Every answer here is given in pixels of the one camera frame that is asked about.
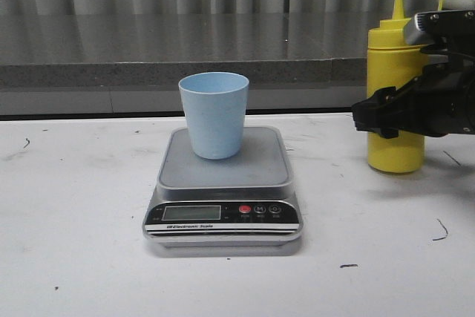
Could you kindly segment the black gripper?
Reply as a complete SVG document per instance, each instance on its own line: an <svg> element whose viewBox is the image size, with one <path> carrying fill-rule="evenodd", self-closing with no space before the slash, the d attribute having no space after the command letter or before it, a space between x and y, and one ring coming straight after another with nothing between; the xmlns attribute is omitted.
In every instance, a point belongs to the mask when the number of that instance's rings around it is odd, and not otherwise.
<svg viewBox="0 0 475 317"><path fill-rule="evenodd" d="M395 139L401 131L429 137L474 134L474 11L415 14L403 27L430 63L400 88L380 88L351 107L357 131Z"/></svg>

